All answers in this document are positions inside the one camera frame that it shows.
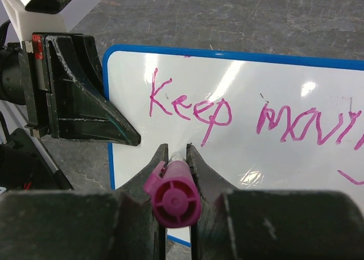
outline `pink curved line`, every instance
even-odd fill
[[[342,172],[341,170],[337,170],[337,172],[340,175],[342,175],[345,179],[347,179],[348,181],[350,181],[351,183],[353,183],[355,185],[364,185],[364,181],[356,181],[351,176],[347,175],[346,173]]]

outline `red component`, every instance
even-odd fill
[[[33,34],[33,50],[35,59],[43,59],[43,47],[40,41],[40,35]]]

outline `marker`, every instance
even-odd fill
[[[143,186],[154,216],[166,228],[191,226],[201,216],[201,201],[189,166],[178,152],[165,165],[160,162]]]

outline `black cylinder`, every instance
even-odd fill
[[[26,104],[18,51],[12,48],[0,50],[0,100]]]

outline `black cable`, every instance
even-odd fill
[[[5,46],[7,29],[9,28],[9,25],[10,25],[10,20],[5,21],[0,26],[0,49],[3,49],[3,47]]]

